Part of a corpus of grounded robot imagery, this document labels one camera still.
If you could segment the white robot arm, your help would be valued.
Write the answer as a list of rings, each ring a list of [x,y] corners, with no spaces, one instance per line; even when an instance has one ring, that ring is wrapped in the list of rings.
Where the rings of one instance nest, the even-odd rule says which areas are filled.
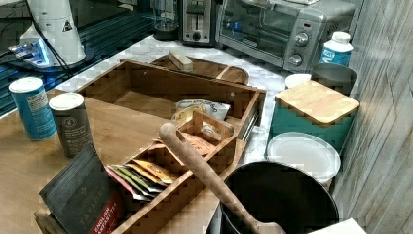
[[[85,57],[69,0],[26,0],[32,25],[20,42],[34,43],[38,56],[28,63],[38,68],[73,65]]]

